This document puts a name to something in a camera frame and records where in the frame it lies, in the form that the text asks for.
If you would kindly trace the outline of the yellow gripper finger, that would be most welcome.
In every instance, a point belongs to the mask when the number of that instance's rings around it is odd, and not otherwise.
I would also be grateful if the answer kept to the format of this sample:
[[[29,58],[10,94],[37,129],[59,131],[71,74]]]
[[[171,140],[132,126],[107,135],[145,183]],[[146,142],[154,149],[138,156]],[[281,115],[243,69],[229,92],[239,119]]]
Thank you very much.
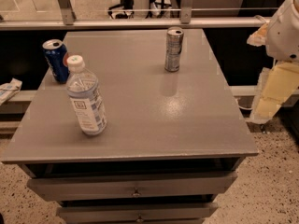
[[[257,93],[253,99],[249,121],[265,124],[299,87],[299,63],[278,61],[260,74]]]
[[[247,43],[249,45],[260,47],[265,45],[265,39],[267,35],[268,24],[263,24],[257,31],[249,36]]]

